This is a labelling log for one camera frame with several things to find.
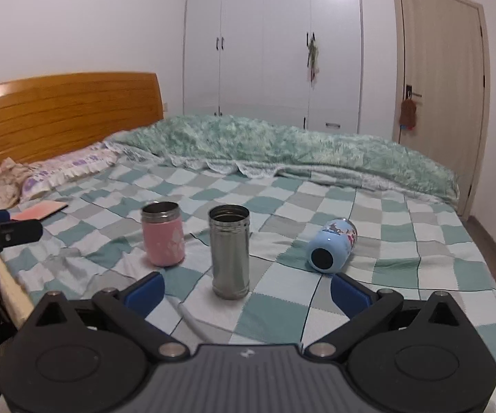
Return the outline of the light blue cartoon cup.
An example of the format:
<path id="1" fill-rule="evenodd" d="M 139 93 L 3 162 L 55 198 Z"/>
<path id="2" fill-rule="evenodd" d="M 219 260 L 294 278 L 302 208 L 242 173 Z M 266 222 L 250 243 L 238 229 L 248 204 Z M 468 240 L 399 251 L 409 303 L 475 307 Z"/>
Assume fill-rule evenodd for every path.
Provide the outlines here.
<path id="1" fill-rule="evenodd" d="M 353 222 L 337 218 L 325 224 L 308 243 L 307 261 L 324 274 L 340 273 L 347 264 L 358 239 Z"/>

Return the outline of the beige door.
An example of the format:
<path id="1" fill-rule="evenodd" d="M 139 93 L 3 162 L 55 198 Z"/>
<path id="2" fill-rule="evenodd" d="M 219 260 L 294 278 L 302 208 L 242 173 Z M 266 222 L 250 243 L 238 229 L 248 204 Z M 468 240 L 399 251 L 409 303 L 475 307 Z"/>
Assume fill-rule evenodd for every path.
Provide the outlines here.
<path id="1" fill-rule="evenodd" d="M 449 168 L 469 217 L 487 142 L 489 39 L 483 5 L 472 0 L 394 0 L 397 95 L 417 105 L 413 130 L 394 127 L 403 146 Z"/>

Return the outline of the pink cup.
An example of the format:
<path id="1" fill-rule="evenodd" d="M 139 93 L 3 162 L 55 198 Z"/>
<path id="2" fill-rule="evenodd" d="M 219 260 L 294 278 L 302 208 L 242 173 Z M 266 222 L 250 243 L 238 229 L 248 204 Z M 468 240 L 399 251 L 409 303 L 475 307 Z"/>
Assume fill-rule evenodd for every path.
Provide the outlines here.
<path id="1" fill-rule="evenodd" d="M 176 266 L 184 260 L 184 234 L 180 206 L 155 201 L 140 211 L 143 241 L 149 261 L 156 267 Z"/>

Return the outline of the green fluffy quilt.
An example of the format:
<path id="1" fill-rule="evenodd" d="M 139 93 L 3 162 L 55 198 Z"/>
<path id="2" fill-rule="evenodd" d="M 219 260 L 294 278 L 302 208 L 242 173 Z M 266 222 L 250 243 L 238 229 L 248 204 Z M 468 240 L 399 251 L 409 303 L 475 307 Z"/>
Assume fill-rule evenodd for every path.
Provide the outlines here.
<path id="1" fill-rule="evenodd" d="M 192 170 L 392 189 L 451 206 L 460 197 L 454 172 L 373 135 L 319 133 L 247 117 L 184 115 L 122 130 L 106 140 L 142 158 Z"/>

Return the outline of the wooden headboard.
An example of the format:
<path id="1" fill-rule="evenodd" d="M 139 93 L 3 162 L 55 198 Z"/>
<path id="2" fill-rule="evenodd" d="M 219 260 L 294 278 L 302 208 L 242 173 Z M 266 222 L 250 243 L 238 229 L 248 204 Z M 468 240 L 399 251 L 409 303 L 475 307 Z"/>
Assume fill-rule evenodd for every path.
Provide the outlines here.
<path id="1" fill-rule="evenodd" d="M 0 83 L 0 163 L 51 159 L 163 117 L 154 73 L 77 73 Z"/>

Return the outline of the green hanging wardrobe ornament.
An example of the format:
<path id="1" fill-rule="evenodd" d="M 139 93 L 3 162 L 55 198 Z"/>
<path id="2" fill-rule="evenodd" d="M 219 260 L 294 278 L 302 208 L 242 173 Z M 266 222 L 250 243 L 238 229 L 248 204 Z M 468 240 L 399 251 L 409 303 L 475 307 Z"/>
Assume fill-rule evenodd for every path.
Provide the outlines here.
<path id="1" fill-rule="evenodd" d="M 318 67 L 319 49 L 315 34 L 311 34 L 308 36 L 307 47 L 308 47 L 308 59 L 307 59 L 308 79 L 309 79 L 309 83 L 311 85 L 314 85 L 317 79 L 317 74 L 319 72 L 319 67 Z"/>

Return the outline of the pink notebook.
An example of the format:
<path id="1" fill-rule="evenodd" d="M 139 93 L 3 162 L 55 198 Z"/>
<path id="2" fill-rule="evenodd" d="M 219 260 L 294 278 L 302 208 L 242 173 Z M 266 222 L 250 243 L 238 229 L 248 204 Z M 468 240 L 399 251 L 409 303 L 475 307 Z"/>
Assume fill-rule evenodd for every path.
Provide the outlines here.
<path id="1" fill-rule="evenodd" d="M 38 220 L 42 221 L 47 217 L 62 211 L 67 208 L 68 204 L 63 201 L 56 200 L 43 200 L 35 205 L 32 205 L 20 213 L 13 213 L 11 215 L 12 220 L 16 221 L 26 221 L 26 220 Z"/>

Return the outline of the brown hanging door ornament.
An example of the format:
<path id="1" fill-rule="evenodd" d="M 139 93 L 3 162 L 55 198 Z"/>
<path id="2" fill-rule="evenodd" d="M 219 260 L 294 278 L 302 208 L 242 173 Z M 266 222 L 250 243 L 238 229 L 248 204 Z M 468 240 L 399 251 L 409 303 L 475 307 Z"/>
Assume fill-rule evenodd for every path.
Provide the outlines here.
<path id="1" fill-rule="evenodd" d="M 402 130 L 414 130 L 417 124 L 417 105 L 412 98 L 401 103 L 399 125 Z"/>

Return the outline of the white wardrobe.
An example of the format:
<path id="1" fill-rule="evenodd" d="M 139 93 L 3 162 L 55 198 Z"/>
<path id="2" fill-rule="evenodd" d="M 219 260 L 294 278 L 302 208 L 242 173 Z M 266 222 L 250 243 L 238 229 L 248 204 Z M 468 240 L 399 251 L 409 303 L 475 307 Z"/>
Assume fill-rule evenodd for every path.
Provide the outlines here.
<path id="1" fill-rule="evenodd" d="M 319 72 L 308 79 L 308 36 Z M 361 0 L 186 0 L 183 110 L 326 133 L 360 127 Z"/>

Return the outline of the green checkered bed blanket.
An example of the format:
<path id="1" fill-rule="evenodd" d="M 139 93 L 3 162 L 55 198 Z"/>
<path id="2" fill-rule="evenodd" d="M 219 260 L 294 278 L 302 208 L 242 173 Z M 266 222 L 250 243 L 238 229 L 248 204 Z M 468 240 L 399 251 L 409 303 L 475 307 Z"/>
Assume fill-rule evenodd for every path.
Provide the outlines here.
<path id="1" fill-rule="evenodd" d="M 496 360 L 496 284 L 455 211 L 443 202 L 395 191 L 324 186 L 275 176 L 249 179 L 121 159 L 104 172 L 50 194 L 63 211 L 46 219 L 39 242 L 2 258 L 32 301 L 50 290 L 86 298 L 105 284 L 124 286 L 148 274 L 141 208 L 179 205 L 185 258 L 164 271 L 166 299 L 150 315 L 157 327 L 183 337 L 182 313 L 215 342 L 301 343 L 345 322 L 330 298 L 330 278 L 307 264 L 308 243 L 329 221 L 346 218 L 358 240 L 345 271 L 372 289 L 408 299 L 448 291 Z M 212 291 L 209 212 L 221 204 L 251 215 L 250 289 L 240 301 Z"/>

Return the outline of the silver steel cup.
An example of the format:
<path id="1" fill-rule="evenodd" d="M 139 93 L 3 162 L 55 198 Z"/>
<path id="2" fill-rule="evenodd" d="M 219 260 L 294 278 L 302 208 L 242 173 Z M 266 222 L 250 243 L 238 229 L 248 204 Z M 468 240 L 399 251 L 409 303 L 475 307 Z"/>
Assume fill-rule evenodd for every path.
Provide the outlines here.
<path id="1" fill-rule="evenodd" d="M 223 299 L 242 299 L 249 292 L 250 222 L 250 211 L 240 205 L 209 211 L 212 288 Z"/>

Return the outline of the crumpled floral cloth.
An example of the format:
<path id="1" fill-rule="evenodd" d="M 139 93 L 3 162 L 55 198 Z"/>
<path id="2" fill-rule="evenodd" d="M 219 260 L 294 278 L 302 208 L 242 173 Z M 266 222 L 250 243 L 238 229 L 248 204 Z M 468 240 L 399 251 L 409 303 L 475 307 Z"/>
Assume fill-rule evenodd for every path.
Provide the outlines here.
<path id="1" fill-rule="evenodd" d="M 21 199 L 22 187 L 32 175 L 33 168 L 11 158 L 0 164 L 0 210 L 13 208 Z"/>

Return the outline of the floral frilled pillow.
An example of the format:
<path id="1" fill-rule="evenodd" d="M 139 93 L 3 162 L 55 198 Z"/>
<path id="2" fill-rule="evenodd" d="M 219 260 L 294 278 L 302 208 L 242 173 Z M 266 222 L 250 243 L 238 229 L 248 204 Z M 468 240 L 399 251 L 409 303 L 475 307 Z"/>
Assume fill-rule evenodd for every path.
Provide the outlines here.
<path id="1" fill-rule="evenodd" d="M 52 159 L 30 163 L 31 174 L 22 185 L 21 200 L 33 200 L 68 182 L 98 173 L 113 166 L 118 154 L 95 143 Z"/>

